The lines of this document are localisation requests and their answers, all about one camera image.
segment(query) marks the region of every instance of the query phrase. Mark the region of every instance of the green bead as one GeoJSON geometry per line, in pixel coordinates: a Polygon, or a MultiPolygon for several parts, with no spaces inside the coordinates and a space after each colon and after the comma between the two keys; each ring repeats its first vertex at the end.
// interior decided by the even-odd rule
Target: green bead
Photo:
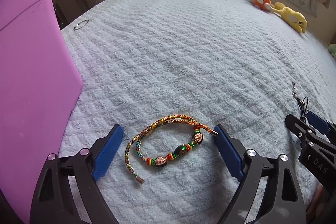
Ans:
{"type": "Polygon", "coordinates": [[[177,155],[177,156],[183,156],[185,153],[187,153],[187,148],[185,147],[184,144],[176,147],[176,149],[174,151],[174,155],[177,155]]]}

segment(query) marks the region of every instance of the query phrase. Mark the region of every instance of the purple plastic surface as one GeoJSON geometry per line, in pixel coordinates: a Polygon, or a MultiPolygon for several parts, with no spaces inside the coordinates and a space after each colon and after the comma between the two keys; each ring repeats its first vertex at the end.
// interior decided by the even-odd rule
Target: purple plastic surface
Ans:
{"type": "Polygon", "coordinates": [[[0,188],[28,224],[41,168],[83,84],[52,0],[0,0],[0,14],[0,188]]]}

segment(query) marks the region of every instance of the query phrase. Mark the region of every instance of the multicolored braided cord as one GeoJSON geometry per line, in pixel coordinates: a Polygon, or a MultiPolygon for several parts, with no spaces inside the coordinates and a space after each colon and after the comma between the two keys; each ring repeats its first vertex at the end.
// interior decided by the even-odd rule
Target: multicolored braided cord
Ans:
{"type": "Polygon", "coordinates": [[[135,177],[135,179],[140,182],[144,183],[144,180],[140,178],[137,173],[135,173],[134,169],[132,168],[130,162],[129,162],[129,150],[131,149],[131,146],[136,142],[136,152],[138,156],[146,162],[147,165],[150,166],[155,166],[155,167],[163,167],[167,164],[168,160],[175,160],[178,156],[184,155],[186,152],[190,151],[195,145],[200,144],[203,140],[203,135],[201,134],[200,129],[203,128],[206,130],[208,133],[217,136],[218,133],[213,131],[211,128],[208,126],[201,124],[197,122],[195,119],[191,118],[190,116],[187,115],[181,115],[181,114],[174,114],[170,116],[163,117],[153,124],[151,124],[149,127],[145,128],[142,130],[139,134],[134,136],[129,143],[126,146],[125,150],[125,164],[127,169],[131,172],[132,176],[135,177]],[[187,144],[183,144],[178,146],[174,152],[168,153],[167,156],[165,157],[157,157],[155,159],[152,158],[145,158],[140,150],[141,146],[141,141],[142,139],[151,134],[152,130],[155,128],[164,126],[166,124],[170,123],[184,123],[184,124],[189,124],[191,126],[194,126],[194,135],[193,135],[193,140],[192,142],[189,142],[187,144]]]}

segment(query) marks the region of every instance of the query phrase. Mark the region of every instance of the blue gripper pad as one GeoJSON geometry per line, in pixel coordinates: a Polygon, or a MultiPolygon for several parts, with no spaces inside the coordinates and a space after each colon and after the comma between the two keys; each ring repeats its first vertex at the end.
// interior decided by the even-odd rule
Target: blue gripper pad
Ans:
{"type": "Polygon", "coordinates": [[[322,120],[319,116],[310,110],[307,111],[306,117],[310,125],[320,131],[321,134],[328,135],[330,129],[326,121],[322,120]]]}
{"type": "Polygon", "coordinates": [[[94,181],[97,181],[106,174],[107,169],[110,167],[110,164],[121,144],[123,136],[123,128],[121,126],[117,126],[117,128],[113,131],[112,135],[98,153],[94,161],[93,171],[91,173],[94,181]]]}
{"type": "Polygon", "coordinates": [[[218,135],[214,137],[215,145],[217,146],[230,175],[241,182],[244,178],[242,158],[219,126],[216,126],[214,131],[218,133],[218,135]]]}

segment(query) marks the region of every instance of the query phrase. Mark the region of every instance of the yellow plush toy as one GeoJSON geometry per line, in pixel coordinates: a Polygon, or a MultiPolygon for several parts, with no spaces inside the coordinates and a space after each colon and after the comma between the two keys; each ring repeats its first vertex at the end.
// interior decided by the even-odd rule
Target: yellow plush toy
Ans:
{"type": "Polygon", "coordinates": [[[273,12],[278,13],[298,33],[306,32],[307,21],[302,14],[284,6],[281,2],[276,2],[271,7],[273,12]]]}

